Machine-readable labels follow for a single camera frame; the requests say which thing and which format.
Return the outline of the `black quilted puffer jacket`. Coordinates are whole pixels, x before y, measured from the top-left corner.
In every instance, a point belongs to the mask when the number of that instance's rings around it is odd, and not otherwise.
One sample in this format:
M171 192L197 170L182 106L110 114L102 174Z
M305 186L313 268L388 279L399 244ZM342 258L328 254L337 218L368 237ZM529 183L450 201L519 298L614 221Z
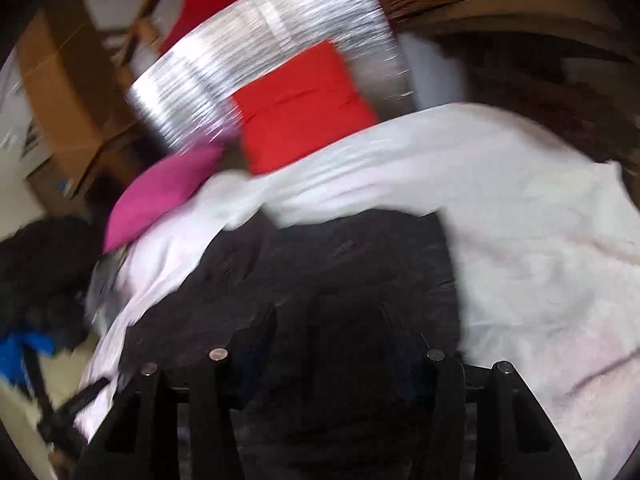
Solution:
M455 352L456 279L442 222L368 210L279 229L263 214L219 233L177 290L130 326L119 368L187 367L266 304L276 340L233 417L251 479L401 479L414 431L390 368L390 326Z

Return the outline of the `blue jacket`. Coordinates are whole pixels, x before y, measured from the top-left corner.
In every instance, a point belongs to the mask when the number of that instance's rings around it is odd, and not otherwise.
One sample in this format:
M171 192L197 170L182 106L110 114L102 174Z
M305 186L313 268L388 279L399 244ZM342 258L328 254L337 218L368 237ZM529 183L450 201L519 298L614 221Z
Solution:
M0 373L12 386L24 385L27 382L24 365L26 349L35 351L36 354L52 356L55 346L46 334L14 332L3 336L0 344Z

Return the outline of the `grey folded garment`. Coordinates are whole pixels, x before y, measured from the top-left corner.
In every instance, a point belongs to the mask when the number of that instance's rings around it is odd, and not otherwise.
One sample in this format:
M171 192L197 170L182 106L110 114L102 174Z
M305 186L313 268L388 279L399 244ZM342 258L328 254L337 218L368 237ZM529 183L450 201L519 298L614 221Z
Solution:
M130 292L119 281L127 252L119 249L104 255L94 266L85 296L85 322L93 333L104 337L126 306Z

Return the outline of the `black coat pile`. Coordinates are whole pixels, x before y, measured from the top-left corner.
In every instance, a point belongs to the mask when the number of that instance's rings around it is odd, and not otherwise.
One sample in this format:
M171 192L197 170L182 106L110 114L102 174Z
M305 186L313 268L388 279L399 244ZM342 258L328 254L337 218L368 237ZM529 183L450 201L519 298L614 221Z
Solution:
M88 336L84 295L102 256L100 232L85 219L43 218L1 242L1 336L34 333L53 350Z

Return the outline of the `white pink bed blanket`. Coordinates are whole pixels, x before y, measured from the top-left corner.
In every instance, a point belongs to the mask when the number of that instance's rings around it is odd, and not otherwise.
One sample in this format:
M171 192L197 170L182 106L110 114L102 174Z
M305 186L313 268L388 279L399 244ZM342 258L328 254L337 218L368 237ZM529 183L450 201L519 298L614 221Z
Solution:
M441 210L462 296L462 349L512 362L582 477L611 479L639 441L639 214L620 167L521 116L474 104L363 130L261 177L227 170L134 244L131 299L84 382L112 376L126 328L176 289L223 229L371 208Z

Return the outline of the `magenta pillow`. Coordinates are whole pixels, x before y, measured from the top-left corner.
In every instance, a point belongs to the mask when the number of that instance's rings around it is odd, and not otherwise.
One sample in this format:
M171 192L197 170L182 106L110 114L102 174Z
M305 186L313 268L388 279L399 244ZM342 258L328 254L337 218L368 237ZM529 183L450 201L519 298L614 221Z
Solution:
M224 148L207 144L169 155L140 174L108 217L103 252L132 243L154 223L190 200L214 174Z

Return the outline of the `brown wooden column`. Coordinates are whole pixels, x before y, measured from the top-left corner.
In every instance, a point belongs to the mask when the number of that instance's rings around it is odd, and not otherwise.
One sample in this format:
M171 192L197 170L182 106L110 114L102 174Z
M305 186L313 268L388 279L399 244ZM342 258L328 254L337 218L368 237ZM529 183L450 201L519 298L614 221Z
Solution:
M138 174L122 146L137 119L84 0L46 0L15 46L32 114L79 192L98 174L128 185Z

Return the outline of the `silver foil insulation panel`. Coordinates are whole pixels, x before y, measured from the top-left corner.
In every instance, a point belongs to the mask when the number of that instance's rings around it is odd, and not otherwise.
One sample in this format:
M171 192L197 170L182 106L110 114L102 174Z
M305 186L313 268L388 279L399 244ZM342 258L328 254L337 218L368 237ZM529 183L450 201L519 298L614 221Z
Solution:
M232 94L323 40L378 118L413 111L408 67L378 0L239 0L180 39L127 100L169 153L240 130Z

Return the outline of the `red square pillow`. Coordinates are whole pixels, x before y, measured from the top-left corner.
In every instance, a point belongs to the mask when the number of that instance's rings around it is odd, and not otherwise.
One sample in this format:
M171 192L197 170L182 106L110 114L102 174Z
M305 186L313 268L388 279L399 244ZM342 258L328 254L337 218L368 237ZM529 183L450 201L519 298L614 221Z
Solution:
M269 174L378 124L329 41L293 56L234 92L252 174Z

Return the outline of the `wooden side table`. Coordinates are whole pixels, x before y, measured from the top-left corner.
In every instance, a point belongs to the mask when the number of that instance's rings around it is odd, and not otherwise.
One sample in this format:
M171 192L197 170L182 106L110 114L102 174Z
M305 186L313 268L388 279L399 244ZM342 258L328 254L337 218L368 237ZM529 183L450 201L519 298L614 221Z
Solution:
M639 155L639 39L603 0L464 0L398 18L462 61L471 98L597 160Z

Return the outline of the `wooden stair railing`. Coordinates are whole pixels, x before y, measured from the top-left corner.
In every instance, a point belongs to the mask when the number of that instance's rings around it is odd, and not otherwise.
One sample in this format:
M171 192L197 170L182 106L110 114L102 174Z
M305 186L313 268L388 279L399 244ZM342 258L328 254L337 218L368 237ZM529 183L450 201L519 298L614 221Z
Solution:
M134 58L138 45L146 44L148 47L158 51L162 34L153 24L152 15L159 3L160 0L142 0L122 45L112 57L116 79L122 90L128 90L136 79L134 72L130 68L130 63Z

